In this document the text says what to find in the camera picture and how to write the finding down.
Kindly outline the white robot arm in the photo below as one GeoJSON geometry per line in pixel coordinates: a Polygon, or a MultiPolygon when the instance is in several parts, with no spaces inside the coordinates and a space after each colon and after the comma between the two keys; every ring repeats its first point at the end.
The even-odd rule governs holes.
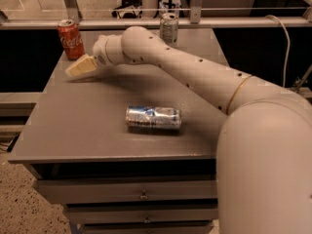
{"type": "Polygon", "coordinates": [[[79,76],[152,64],[226,114],[216,149],[220,234],[312,234],[312,106],[256,76],[172,48],[147,29],[99,36],[79,76]]]}

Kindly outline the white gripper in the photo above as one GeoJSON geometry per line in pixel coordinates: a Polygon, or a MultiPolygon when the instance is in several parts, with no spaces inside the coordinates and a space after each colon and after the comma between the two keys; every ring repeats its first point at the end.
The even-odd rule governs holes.
{"type": "Polygon", "coordinates": [[[96,71],[98,69],[98,64],[101,66],[111,66],[112,62],[106,52],[107,43],[108,37],[100,35],[93,45],[93,55],[89,56],[84,54],[79,57],[65,69],[65,74],[69,78],[80,77],[84,74],[96,71]]]}

